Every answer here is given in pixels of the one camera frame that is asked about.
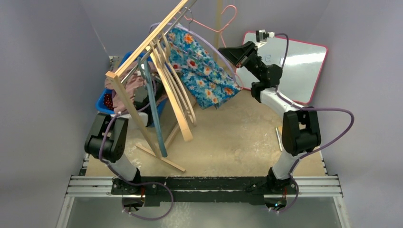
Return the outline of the blue floral cloth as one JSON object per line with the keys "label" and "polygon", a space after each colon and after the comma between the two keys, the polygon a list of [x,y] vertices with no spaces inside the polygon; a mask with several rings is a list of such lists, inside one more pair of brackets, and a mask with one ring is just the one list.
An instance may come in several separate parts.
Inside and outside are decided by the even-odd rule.
{"label": "blue floral cloth", "polygon": [[171,47],[169,61],[201,109],[219,108],[241,91],[194,35],[175,27],[167,40]]}

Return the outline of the blue-grey plastic hanger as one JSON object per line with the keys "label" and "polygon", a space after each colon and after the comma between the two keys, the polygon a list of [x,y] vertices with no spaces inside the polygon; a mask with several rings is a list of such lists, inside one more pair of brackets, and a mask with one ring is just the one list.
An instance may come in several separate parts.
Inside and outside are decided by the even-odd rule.
{"label": "blue-grey plastic hanger", "polygon": [[156,94],[155,80],[151,76],[150,67],[149,67],[147,61],[142,62],[141,58],[138,57],[137,63],[138,63],[138,68],[139,68],[142,78],[144,78],[146,80],[146,87],[147,87],[148,98],[149,98],[149,106],[151,108],[154,128],[155,128],[161,156],[166,158],[168,154],[167,154],[166,146],[164,144],[164,139],[163,139],[162,130],[161,130],[160,121],[159,121],[159,114],[158,114],[157,104],[156,104],[156,99],[155,99],[155,94]]}

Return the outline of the pink garment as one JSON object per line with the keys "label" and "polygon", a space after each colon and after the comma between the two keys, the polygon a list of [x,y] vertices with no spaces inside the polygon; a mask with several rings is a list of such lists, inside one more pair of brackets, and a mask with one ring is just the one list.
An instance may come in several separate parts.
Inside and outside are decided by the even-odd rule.
{"label": "pink garment", "polygon": [[[159,74],[157,73],[156,67],[153,62],[148,61],[148,65],[150,67],[150,73],[156,84],[156,104],[159,104],[162,100],[167,98],[167,94],[165,92],[165,88],[159,78]],[[146,90],[146,80],[142,78],[140,71],[136,70],[133,75],[130,76],[126,83],[123,83],[125,91],[129,96],[131,102],[133,102],[134,107],[137,111],[145,112],[145,110],[149,107],[149,98]],[[125,105],[121,101],[120,97],[117,95],[113,85],[109,81],[109,79],[105,80],[105,88],[114,90],[112,98],[113,98],[113,111],[115,114],[121,112],[124,113],[127,111]]]}

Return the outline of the red polka dot skirt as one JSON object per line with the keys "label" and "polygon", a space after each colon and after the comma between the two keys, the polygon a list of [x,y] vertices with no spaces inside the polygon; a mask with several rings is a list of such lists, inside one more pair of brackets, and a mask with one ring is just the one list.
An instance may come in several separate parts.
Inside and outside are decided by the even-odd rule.
{"label": "red polka dot skirt", "polygon": [[113,98],[111,93],[105,93],[103,98],[103,104],[108,110],[113,110]]}

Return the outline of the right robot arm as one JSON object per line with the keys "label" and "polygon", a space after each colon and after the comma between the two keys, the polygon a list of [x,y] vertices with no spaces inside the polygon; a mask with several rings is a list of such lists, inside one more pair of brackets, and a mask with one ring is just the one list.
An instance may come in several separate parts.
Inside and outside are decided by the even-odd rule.
{"label": "right robot arm", "polygon": [[268,190],[279,193],[291,183],[299,159],[321,143],[317,112],[283,96],[278,90],[282,67],[265,64],[252,41],[237,47],[220,47],[218,51],[235,67],[244,67],[257,78],[257,82],[251,83],[251,96],[282,118],[280,141],[283,150],[278,161],[269,169],[266,180]]}

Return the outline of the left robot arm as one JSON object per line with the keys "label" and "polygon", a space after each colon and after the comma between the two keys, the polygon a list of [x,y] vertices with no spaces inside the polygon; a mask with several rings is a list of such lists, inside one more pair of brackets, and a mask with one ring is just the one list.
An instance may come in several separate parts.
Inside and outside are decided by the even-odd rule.
{"label": "left robot arm", "polygon": [[106,165],[129,194],[137,194],[142,186],[162,186],[143,182],[139,168],[125,155],[128,119],[120,114],[97,113],[84,143],[84,151]]}

